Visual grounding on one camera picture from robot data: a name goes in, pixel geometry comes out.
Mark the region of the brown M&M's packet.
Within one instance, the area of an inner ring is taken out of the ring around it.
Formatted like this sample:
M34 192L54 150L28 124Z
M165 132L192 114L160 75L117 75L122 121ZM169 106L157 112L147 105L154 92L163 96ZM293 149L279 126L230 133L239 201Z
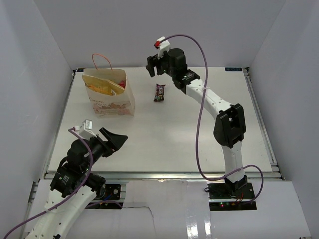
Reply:
M156 84L156 93L154 97L154 102L164 101L164 89L166 85Z

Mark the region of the small pink candy packet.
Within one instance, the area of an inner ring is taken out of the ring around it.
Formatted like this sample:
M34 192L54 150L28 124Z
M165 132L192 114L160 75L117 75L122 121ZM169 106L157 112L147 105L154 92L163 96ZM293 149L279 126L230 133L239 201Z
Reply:
M119 85L120 85L121 87L125 88L125 81L121 81L121 82L119 83Z

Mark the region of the tan popcorn chips bag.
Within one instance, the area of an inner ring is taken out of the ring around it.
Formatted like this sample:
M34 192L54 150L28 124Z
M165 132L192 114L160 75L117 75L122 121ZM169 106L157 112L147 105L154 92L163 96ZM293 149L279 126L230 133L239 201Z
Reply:
M108 79L84 75L82 76L82 80L87 88L100 94L116 96L125 91L124 87Z

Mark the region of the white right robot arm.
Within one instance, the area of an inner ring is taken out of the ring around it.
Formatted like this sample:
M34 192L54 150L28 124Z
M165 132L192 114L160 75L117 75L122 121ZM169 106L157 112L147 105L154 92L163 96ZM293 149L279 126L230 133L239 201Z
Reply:
M213 135L221 145L224 155L225 192L232 199L238 198L243 193L243 187L247 185L241 153L246 132L243 107L240 104L233 105L205 88L200 76L188 68L186 56L179 48L149 56L146 69L151 77L169 75L179 90L200 103L201 108L206 109L213 117Z

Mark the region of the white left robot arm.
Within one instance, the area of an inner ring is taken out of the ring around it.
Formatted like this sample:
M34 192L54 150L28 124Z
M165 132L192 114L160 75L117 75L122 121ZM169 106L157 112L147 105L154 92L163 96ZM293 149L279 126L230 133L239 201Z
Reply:
M101 157L111 156L128 139L126 135L114 134L105 128L99 130L105 140L90 129L74 127L69 132L77 139L59 163L44 211L27 235L29 239L64 239L67 236L89 203L105 194L106 180L92 173L94 163Z

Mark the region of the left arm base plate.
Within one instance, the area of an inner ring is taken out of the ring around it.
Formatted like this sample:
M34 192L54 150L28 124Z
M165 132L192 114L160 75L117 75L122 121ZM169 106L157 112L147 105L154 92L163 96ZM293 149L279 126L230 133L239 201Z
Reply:
M96 200L119 200L121 197L120 184L105 184L97 194Z

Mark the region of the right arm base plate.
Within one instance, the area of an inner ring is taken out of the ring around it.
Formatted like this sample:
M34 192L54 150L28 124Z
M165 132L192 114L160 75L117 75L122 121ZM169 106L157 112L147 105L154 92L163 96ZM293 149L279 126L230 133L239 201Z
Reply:
M252 183L248 183L237 192L232 192L225 183L211 183L204 191L209 194L209 199L214 200L230 199L238 202L240 199L251 200L255 197Z

